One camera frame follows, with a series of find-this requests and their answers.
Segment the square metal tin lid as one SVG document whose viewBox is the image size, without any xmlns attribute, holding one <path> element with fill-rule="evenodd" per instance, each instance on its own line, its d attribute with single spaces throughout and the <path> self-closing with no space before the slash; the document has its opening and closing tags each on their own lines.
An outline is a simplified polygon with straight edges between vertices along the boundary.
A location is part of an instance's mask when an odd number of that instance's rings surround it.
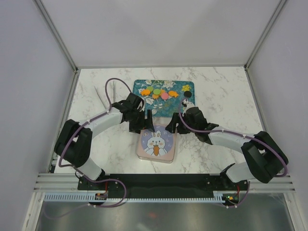
<svg viewBox="0 0 308 231">
<path fill-rule="evenodd" d="M 176 150 L 176 133 L 170 133 L 165 125 L 154 125 L 155 132 L 142 130 L 136 154 L 139 159 L 170 164 Z"/>
</svg>

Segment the square cookie tin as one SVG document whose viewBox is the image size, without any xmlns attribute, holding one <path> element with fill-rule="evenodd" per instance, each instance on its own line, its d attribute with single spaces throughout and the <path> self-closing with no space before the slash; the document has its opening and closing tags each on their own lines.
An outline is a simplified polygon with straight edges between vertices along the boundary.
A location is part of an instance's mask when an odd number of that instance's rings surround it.
<svg viewBox="0 0 308 231">
<path fill-rule="evenodd" d="M 164 163 L 164 164 L 171 164 L 174 161 L 174 155 L 137 155 L 137 157 L 141 160 L 152 161 L 155 163 Z"/>
</svg>

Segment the metal tongs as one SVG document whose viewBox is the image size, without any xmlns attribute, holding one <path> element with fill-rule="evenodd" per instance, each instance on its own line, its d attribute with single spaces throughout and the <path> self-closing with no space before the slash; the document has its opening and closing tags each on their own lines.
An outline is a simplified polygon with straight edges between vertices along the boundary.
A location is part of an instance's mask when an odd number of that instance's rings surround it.
<svg viewBox="0 0 308 231">
<path fill-rule="evenodd" d="M 109 108 L 109 102 L 105 93 L 105 86 L 98 86 L 95 85 L 94 89 L 96 91 L 96 94 L 101 101 L 102 105 L 105 109 Z M 111 100 L 111 103 L 114 103 L 116 101 L 116 82 L 114 80 L 110 81 L 107 86 L 107 91 L 109 98 Z"/>
</svg>

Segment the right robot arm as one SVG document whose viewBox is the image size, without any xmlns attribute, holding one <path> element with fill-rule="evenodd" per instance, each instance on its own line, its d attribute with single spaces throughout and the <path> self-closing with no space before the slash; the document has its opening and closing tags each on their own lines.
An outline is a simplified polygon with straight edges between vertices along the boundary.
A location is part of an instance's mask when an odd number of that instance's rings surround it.
<svg viewBox="0 0 308 231">
<path fill-rule="evenodd" d="M 243 154 L 245 161 L 231 164 L 221 172 L 222 188 L 231 190 L 238 182 L 256 179 L 269 183 L 274 177 L 287 174 L 288 158 L 265 131 L 244 134 L 207 122 L 198 107 L 174 113 L 166 130 L 170 133 L 194 133 L 199 141 L 229 148 Z"/>
</svg>

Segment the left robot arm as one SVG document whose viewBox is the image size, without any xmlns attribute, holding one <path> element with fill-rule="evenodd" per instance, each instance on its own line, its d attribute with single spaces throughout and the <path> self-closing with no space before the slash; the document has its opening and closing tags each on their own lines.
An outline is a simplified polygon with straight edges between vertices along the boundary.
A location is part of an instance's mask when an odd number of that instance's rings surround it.
<svg viewBox="0 0 308 231">
<path fill-rule="evenodd" d="M 65 122 L 55 143 L 54 152 L 59 155 L 59 166 L 65 167 L 65 160 L 77 172 L 88 179 L 89 185 L 100 190 L 105 185 L 105 172 L 90 158 L 92 139 L 105 130 L 121 124 L 129 123 L 129 132 L 140 134 L 144 129 L 154 132 L 152 112 L 144 112 L 144 100 L 130 93 L 125 100 L 115 102 L 111 109 L 96 115 L 89 121 L 76 122 L 69 119 Z"/>
</svg>

